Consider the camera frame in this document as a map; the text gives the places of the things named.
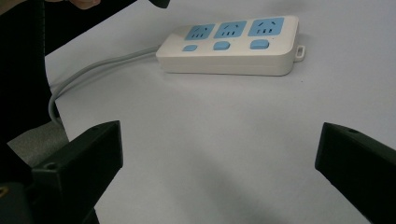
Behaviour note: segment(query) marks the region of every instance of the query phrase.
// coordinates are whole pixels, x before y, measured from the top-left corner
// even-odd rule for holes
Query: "dark object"
[[[25,1],[0,16],[0,144],[50,121],[43,5]]]
[[[7,144],[0,142],[0,183],[18,182],[24,186],[30,185],[33,180],[31,170]]]
[[[98,6],[88,10],[78,9],[70,2],[46,2],[46,55],[135,1],[101,0]],[[149,1],[156,7],[166,8],[170,0]]]
[[[347,127],[324,123],[315,167],[369,221],[396,223],[396,151]]]
[[[25,190],[0,184],[0,223],[99,223],[93,207],[121,167],[120,123],[97,125],[34,167]]]

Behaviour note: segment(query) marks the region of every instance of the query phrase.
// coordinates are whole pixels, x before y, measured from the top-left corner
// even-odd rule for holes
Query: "screw hole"
[[[348,131],[349,131],[350,133],[359,133],[358,131],[353,130],[353,129],[349,129]]]
[[[51,162],[48,163],[44,166],[44,168],[48,169],[48,170],[56,170],[58,169],[58,164],[56,164],[55,162]]]
[[[304,55],[304,48],[297,48],[297,57],[301,58]]]
[[[4,186],[0,187],[0,198],[4,197],[9,191],[9,188]]]

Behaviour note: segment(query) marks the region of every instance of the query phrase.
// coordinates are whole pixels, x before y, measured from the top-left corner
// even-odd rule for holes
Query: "white table surface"
[[[101,223],[368,223],[317,170],[323,122],[396,148],[396,1],[147,0],[47,56],[49,84],[161,44],[181,25],[300,19],[284,77],[166,74],[154,55],[105,66],[57,101],[69,139],[120,120],[124,167]]]

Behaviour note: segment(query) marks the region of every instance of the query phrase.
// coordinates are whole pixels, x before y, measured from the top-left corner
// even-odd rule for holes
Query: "power strip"
[[[295,16],[183,26],[157,51],[168,73],[284,76],[304,59]]]

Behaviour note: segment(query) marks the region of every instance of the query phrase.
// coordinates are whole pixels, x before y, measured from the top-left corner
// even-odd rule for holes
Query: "screw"
[[[8,192],[9,188],[7,186],[0,187],[0,198],[3,198]]]

